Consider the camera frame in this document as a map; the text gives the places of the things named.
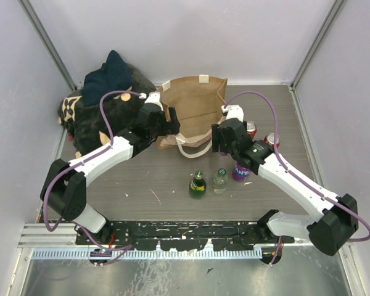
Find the red Coke can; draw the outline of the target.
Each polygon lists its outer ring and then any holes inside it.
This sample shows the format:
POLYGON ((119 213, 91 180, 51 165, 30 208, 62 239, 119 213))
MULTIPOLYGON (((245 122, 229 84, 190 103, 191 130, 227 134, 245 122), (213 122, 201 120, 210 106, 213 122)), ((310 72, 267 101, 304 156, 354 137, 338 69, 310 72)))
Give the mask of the red Coke can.
POLYGON ((247 133, 250 135, 250 137, 253 139, 257 133, 257 126, 254 121, 246 121, 245 124, 247 133))
POLYGON ((274 133, 267 134, 264 138, 264 141, 271 147, 279 147, 281 143, 279 135, 275 135, 274 133))

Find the tan canvas tote bag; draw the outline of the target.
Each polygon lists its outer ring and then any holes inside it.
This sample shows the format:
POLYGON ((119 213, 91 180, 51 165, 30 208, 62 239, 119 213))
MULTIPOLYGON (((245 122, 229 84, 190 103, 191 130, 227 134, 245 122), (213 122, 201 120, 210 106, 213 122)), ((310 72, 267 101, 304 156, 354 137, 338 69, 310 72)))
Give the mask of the tan canvas tote bag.
POLYGON ((159 137, 158 148, 176 146, 187 158, 206 154, 212 147, 212 125, 225 119, 221 107, 225 105, 227 83, 226 78, 196 75, 168 80, 159 86, 166 116, 174 107, 180 128, 177 135, 159 137))

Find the purple Fanta can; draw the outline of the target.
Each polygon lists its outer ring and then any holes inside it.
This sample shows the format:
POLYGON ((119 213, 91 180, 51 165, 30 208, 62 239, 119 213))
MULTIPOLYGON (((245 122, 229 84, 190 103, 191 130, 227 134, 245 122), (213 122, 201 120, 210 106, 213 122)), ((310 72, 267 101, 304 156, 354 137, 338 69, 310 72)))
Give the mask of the purple Fanta can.
POLYGON ((242 167, 237 162, 232 172, 232 178, 235 181, 243 182, 249 177, 250 173, 251 173, 250 169, 242 167))

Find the clear glass Chang bottle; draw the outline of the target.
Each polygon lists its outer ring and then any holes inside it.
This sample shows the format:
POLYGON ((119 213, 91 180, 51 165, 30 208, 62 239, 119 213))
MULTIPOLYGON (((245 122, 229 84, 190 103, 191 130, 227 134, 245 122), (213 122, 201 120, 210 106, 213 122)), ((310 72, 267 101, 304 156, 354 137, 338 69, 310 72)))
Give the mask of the clear glass Chang bottle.
POLYGON ((222 194, 225 192, 229 182, 229 176, 224 168, 220 168, 218 171, 214 172, 210 187, 214 194, 222 194))

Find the green Perrier bottle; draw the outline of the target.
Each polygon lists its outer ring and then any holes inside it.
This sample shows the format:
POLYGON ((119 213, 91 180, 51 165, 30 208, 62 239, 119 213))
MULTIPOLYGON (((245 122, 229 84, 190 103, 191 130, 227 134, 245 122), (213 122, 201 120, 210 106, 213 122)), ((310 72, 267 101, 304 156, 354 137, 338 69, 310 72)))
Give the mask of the green Perrier bottle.
POLYGON ((201 171, 196 171, 192 180, 189 183, 189 194, 193 198, 201 198, 205 195, 207 183, 201 171))

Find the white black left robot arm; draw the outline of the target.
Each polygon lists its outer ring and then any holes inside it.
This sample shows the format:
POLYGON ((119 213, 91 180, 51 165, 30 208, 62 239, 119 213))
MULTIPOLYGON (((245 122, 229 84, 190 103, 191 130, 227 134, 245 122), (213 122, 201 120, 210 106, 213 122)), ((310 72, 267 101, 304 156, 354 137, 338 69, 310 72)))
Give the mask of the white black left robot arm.
POLYGON ((145 103, 137 119, 129 128, 120 131, 108 144, 79 158, 75 163, 61 159, 52 163, 46 178, 41 199, 47 230, 50 226, 47 208, 51 207, 66 221, 72 221, 89 231, 97 244, 105 244, 111 237, 107 219, 88 205, 87 187, 101 174, 147 149, 160 136, 179 133, 176 109, 169 107, 170 120, 161 106, 145 103))

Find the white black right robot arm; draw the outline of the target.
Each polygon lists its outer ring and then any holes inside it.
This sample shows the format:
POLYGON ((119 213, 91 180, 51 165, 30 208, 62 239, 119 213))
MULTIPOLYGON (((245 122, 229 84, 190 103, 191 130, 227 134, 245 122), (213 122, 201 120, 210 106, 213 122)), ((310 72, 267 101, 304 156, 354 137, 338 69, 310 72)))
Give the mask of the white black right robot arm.
POLYGON ((259 238, 271 243, 279 236, 309 239, 333 256, 358 230, 357 201, 338 196, 296 170, 262 140, 254 141, 236 118, 212 125, 212 151, 229 154, 238 164, 273 183, 293 198, 306 215, 270 210, 257 222, 259 238))

